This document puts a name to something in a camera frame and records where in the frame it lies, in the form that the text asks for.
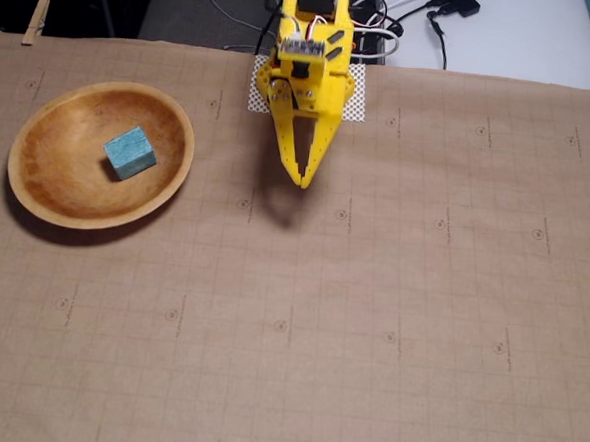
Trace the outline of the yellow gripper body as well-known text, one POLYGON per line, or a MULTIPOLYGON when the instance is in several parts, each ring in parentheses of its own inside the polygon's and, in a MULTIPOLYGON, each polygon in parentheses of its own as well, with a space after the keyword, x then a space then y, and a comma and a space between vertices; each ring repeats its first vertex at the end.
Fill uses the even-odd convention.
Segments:
POLYGON ((324 59, 272 59, 269 107, 273 115, 319 117, 338 114, 344 104, 347 73, 333 74, 324 59))

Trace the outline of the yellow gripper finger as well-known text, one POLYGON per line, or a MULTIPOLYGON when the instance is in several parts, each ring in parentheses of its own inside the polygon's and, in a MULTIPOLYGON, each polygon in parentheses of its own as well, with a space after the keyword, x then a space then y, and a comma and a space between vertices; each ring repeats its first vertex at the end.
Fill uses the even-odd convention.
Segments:
POLYGON ((327 150, 334 139, 342 122, 341 115, 319 114, 315 121, 313 140, 309 147, 308 163, 305 167, 305 173, 302 177, 300 187, 307 189, 313 181, 316 171, 321 165, 327 150))
POLYGON ((286 79, 272 79, 268 87, 268 100, 274 121, 281 164, 296 186, 301 185, 295 153, 293 92, 286 79))

